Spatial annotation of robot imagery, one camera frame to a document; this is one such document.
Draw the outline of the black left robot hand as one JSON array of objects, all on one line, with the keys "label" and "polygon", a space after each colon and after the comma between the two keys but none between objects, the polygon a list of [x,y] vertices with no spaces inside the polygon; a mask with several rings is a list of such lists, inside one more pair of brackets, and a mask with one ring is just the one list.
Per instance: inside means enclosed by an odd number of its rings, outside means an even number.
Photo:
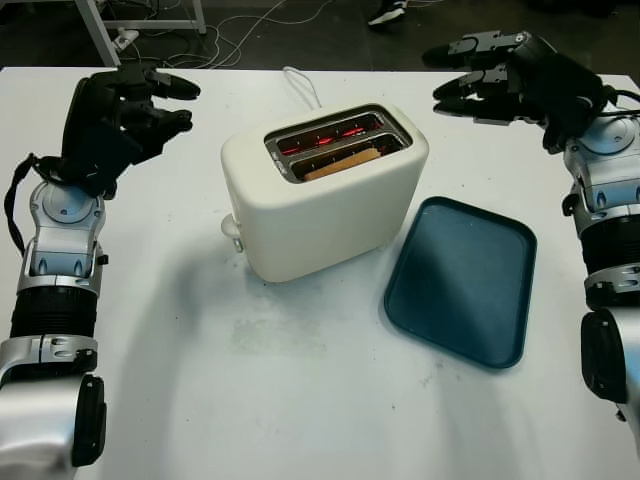
[{"label": "black left robot hand", "polygon": [[200,93],[197,84],[161,73],[150,64],[123,64],[83,78],[71,100],[61,153],[70,156],[84,130],[104,121],[141,148],[135,164],[149,160],[160,155],[168,141],[192,128],[190,111],[158,109],[153,99],[191,101]]}]

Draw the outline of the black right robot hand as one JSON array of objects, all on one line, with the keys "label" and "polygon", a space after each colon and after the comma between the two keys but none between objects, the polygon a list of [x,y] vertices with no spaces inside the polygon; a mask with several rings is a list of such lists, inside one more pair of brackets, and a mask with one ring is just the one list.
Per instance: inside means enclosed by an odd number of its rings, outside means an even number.
[{"label": "black right robot hand", "polygon": [[527,31],[466,34],[427,50],[422,61],[464,73],[433,92],[434,111],[445,115],[493,124],[525,120],[578,137],[607,102],[598,75]]}]

